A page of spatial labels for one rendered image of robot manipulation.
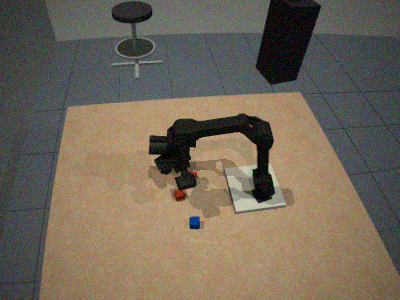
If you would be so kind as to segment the blue cube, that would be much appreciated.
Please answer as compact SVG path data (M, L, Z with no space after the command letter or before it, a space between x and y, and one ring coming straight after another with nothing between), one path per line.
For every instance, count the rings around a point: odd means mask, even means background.
M190 229L199 229L199 228L200 228L200 217L190 216Z

